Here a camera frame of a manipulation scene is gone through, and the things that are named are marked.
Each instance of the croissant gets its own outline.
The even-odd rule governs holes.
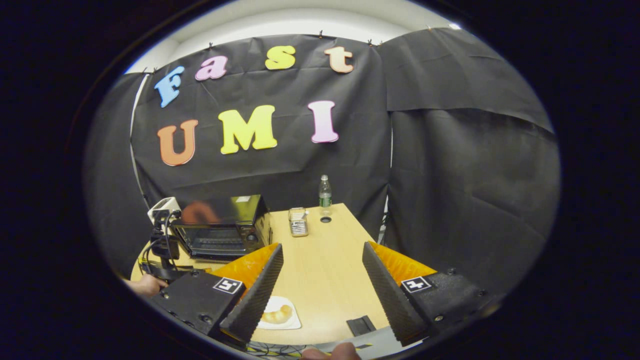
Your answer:
[[[289,305],[283,305],[280,310],[271,313],[263,313],[261,320],[268,323],[285,323],[291,318],[293,309]]]

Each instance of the foam letter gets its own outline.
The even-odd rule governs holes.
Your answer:
[[[329,55],[329,65],[335,72],[351,72],[353,71],[353,65],[347,65],[345,58],[353,56],[352,53],[345,51],[342,46],[332,47],[324,51]]]
[[[180,90],[174,90],[173,88],[177,88],[180,86],[180,76],[178,74],[182,74],[184,71],[184,66],[178,66],[173,71],[171,71],[167,76],[163,77],[162,80],[158,81],[155,89],[158,89],[160,92],[160,98],[162,98],[161,107],[165,107],[169,105],[169,102],[172,102],[178,94]]]
[[[314,112],[316,133],[311,136],[311,141],[334,142],[338,140],[338,134],[333,131],[331,109],[335,106],[333,101],[314,101],[307,105]]]
[[[193,153],[196,151],[196,125],[198,125],[197,120],[187,120],[180,125],[180,128],[184,130],[184,151],[180,154],[176,154],[173,151],[173,133],[175,133],[176,127],[171,125],[163,127],[158,131],[158,137],[160,138],[160,157],[165,164],[174,167],[186,164],[191,160]]]
[[[296,53],[293,46],[274,46],[267,51],[267,59],[264,64],[269,70],[288,69],[296,63],[296,58],[292,55]]]
[[[254,149],[269,149],[276,147],[278,142],[273,138],[271,128],[271,114],[276,110],[272,105],[262,105],[254,109],[248,122],[245,122],[237,110],[228,110],[220,113],[218,119],[222,121],[222,131],[224,144],[220,149],[223,154],[238,152],[238,145],[246,151],[249,149],[251,139],[255,134],[253,142]]]
[[[227,73],[225,65],[227,64],[226,56],[214,56],[205,60],[200,66],[202,69],[196,72],[196,80],[202,81],[206,79],[218,79]]]

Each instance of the human hand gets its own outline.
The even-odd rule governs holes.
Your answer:
[[[160,292],[161,288],[169,286],[166,281],[160,280],[149,274],[142,275],[142,278],[139,281],[125,280],[125,282],[133,292],[145,297],[153,297],[155,294]]]
[[[331,355],[316,348],[308,348],[302,352],[303,360],[362,360],[356,353],[356,348],[352,343],[338,344]]]

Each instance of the white plate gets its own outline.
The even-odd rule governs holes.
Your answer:
[[[278,311],[283,305],[291,306],[292,313],[291,317],[285,323],[268,323],[260,320],[258,323],[258,329],[266,329],[266,330],[290,330],[290,329],[299,329],[302,327],[300,324],[300,319],[298,318],[298,313],[296,312],[296,307],[293,306],[293,303],[285,298],[279,296],[272,296],[269,298],[269,302],[267,303],[267,307],[264,308],[265,313],[271,313],[273,311]]]

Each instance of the white ceiling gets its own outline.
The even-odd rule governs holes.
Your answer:
[[[451,23],[426,8],[405,0],[237,0],[201,16],[174,32],[169,38],[184,42],[208,29],[236,19],[295,8],[342,10],[383,19],[410,31],[427,27],[442,28]]]

